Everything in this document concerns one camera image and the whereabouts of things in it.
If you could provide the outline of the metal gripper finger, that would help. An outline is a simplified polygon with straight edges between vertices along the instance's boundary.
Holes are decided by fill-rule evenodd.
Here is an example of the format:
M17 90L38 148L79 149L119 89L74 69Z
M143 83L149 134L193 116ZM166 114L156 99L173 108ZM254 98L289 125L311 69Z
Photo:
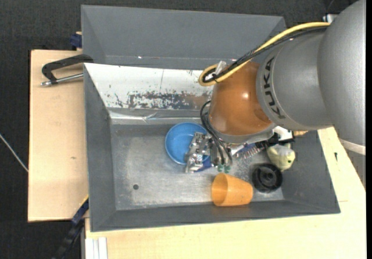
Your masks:
M208 150L209 150L208 135L201 132L195 132L189 145L189 151L195 154L208 154L209 153Z
M186 173L200 172L210 168L210 156L205 154L187 153L184 157Z

